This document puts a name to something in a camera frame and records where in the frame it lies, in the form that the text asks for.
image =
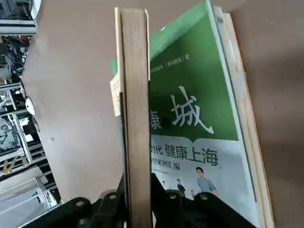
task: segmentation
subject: green book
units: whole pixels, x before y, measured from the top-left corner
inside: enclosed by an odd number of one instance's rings
[[[211,192],[256,227],[268,227],[211,3],[152,35],[150,60],[152,172],[165,189],[188,199]],[[115,76],[116,60],[111,67]]]

